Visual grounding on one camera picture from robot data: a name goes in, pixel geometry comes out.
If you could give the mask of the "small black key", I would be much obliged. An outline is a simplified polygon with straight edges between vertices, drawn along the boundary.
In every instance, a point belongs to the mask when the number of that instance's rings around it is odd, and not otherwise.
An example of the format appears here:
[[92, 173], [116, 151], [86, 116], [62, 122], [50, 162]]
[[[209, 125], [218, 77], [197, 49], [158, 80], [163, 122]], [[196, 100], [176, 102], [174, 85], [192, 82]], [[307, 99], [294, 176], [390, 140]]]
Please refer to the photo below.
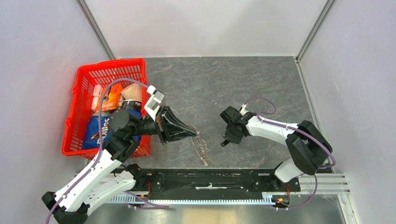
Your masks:
[[227, 144], [229, 144], [229, 140], [224, 140], [223, 142], [221, 142], [222, 147], [225, 147]]

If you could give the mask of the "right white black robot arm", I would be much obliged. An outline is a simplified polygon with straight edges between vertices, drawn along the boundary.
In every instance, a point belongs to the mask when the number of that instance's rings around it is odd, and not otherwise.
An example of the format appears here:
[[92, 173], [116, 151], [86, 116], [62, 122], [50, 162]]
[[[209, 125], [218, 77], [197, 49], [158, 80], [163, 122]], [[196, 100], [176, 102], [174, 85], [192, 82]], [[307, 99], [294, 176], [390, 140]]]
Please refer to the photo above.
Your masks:
[[272, 172], [269, 184], [272, 189], [281, 191], [289, 181], [301, 175], [314, 175], [325, 168], [325, 161], [332, 155], [332, 147], [321, 132], [309, 121], [283, 123], [249, 112], [243, 105], [240, 109], [227, 107], [220, 117], [226, 122], [225, 141], [240, 144], [244, 137], [255, 136], [273, 140], [287, 147], [291, 158], [280, 163]]

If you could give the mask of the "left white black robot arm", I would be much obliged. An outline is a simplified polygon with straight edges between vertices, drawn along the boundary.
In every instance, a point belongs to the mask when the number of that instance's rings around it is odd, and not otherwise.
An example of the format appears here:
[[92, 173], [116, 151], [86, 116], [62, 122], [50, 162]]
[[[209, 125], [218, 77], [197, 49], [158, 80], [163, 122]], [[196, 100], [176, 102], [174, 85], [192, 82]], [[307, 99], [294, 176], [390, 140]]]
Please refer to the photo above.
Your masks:
[[83, 224], [98, 207], [119, 193], [144, 189], [147, 174], [137, 164], [100, 184], [136, 151], [140, 142], [135, 136], [158, 135], [163, 144], [197, 136], [168, 106], [159, 106], [153, 117], [140, 118], [120, 109], [112, 114], [108, 127], [112, 133], [94, 159], [62, 189], [42, 196], [50, 210], [48, 219], [54, 217], [59, 224]]

